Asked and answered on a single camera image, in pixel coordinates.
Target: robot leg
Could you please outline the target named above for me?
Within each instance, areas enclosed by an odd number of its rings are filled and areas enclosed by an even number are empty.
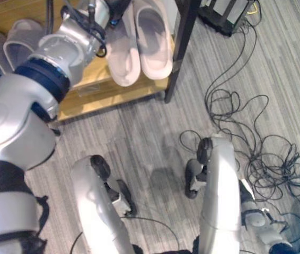
[[[119,197],[124,194],[118,181],[117,186],[109,179],[110,168],[103,157],[91,156],[77,161],[71,175],[83,232],[91,251],[134,254],[128,231],[110,199],[107,186]]]

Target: black foot pad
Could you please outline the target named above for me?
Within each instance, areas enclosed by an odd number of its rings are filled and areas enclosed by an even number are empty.
[[[128,186],[121,179],[118,179],[117,183],[119,185],[120,191],[123,193],[125,199],[127,200],[127,202],[129,203],[129,205],[131,207],[131,211],[127,212],[125,214],[125,217],[135,217],[137,214],[137,207],[136,207],[136,204],[134,203],[133,199],[131,198],[131,192],[130,192]]]
[[[140,246],[133,244],[135,254],[144,254]]]
[[[193,241],[192,253],[191,254],[198,254],[198,243],[199,243],[199,236]]]
[[[188,167],[188,164],[187,164],[187,167],[186,167],[185,177],[186,177],[185,195],[189,199],[194,199],[195,197],[197,197],[198,192],[195,191],[195,190],[190,190],[190,183],[192,181],[192,172],[191,172],[190,168]]]

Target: wooden board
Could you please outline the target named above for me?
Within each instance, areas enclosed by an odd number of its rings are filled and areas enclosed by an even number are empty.
[[[114,106],[147,95],[163,91],[167,87],[168,78],[161,80],[148,79],[141,74],[138,81],[128,87],[121,87],[113,80],[100,84],[101,90],[80,97],[77,90],[71,91],[60,104],[58,120],[93,112],[105,107]]]
[[[60,9],[64,6],[62,0],[54,0],[54,31],[61,23]],[[0,32],[7,34],[15,21],[20,19],[33,19],[45,25],[46,0],[5,0],[0,1]]]
[[[75,6],[79,1],[71,1]],[[60,9],[62,0],[54,0],[56,31],[61,23]],[[33,19],[44,26],[46,18],[45,0],[4,0],[0,1],[0,32],[7,34],[15,21]],[[167,88],[168,79],[150,80],[141,74],[139,80],[129,87],[117,85],[111,77],[108,63],[105,59],[96,57],[84,70],[83,79],[74,85],[72,91],[60,105],[59,121],[114,106],[133,99],[155,94]],[[96,92],[85,89],[97,88]]]

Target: tangled cable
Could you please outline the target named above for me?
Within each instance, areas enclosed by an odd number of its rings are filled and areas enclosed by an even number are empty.
[[[269,97],[267,95],[257,95],[249,99],[242,105],[241,98],[237,92],[230,92],[221,85],[236,76],[250,60],[257,43],[257,33],[255,27],[246,20],[248,26],[254,31],[254,45],[244,62],[244,64],[225,81],[216,84],[216,82],[227,73],[241,58],[246,45],[246,35],[243,28],[241,33],[244,37],[243,47],[237,59],[228,69],[219,75],[208,87],[205,93],[205,107],[207,113],[217,127],[217,130],[223,132],[237,141],[243,143],[243,150],[236,150],[236,153],[243,157],[248,163],[245,168],[246,179],[251,184],[257,201],[263,202],[269,199],[278,200],[283,197],[283,186],[286,187],[289,194],[300,202],[300,154],[297,146],[286,138],[279,135],[268,135],[263,137],[258,130],[258,119],[266,110]],[[238,113],[247,110],[254,102],[263,101],[263,106],[252,122],[252,128],[236,120]],[[280,154],[269,151],[267,144],[280,144],[286,152]]]

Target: gray striped carpet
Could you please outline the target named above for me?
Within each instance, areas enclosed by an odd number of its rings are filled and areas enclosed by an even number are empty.
[[[258,121],[260,132],[283,135],[296,143],[300,152],[300,0],[261,2],[263,20],[257,26],[258,42],[252,58],[224,88],[237,91],[243,102],[258,94],[268,95],[269,105]],[[258,15],[250,20],[255,23]],[[245,62],[253,39],[250,31],[244,55],[220,81]],[[180,248],[192,250],[199,234],[203,193],[194,200],[184,195],[185,164],[195,155],[180,146],[179,134],[194,129],[206,137],[216,131],[204,107],[204,93],[236,59],[242,45],[242,34],[226,38],[197,21],[171,103],[165,104],[163,94],[157,94],[60,123],[63,135],[55,154],[27,173],[34,193],[49,196],[50,218],[42,232],[48,239],[46,253],[68,253],[81,231],[69,172],[76,160],[97,153],[106,158],[112,174],[129,185],[139,216],[166,223],[177,234]],[[262,103],[251,105],[241,120],[252,122]],[[274,204],[282,212],[300,216],[300,203],[287,191]],[[270,209],[276,219],[290,222],[291,229],[284,234],[287,239],[296,238],[300,233],[297,220]],[[137,220],[125,224],[131,242],[141,246],[144,253],[177,250],[175,238],[163,226]],[[266,253],[244,228],[241,240],[242,249]],[[300,241],[294,247],[300,248]],[[74,253],[88,253],[84,238],[80,238]]]

